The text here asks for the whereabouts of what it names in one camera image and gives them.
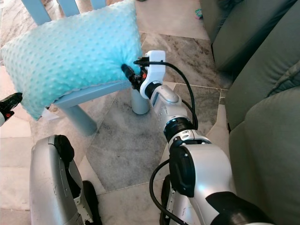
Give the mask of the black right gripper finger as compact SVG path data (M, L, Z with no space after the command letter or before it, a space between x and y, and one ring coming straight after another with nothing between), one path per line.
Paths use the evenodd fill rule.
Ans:
M130 82L136 82L137 81L137 73L127 64L122 64L121 65L121 70L123 73L126 75L126 78Z

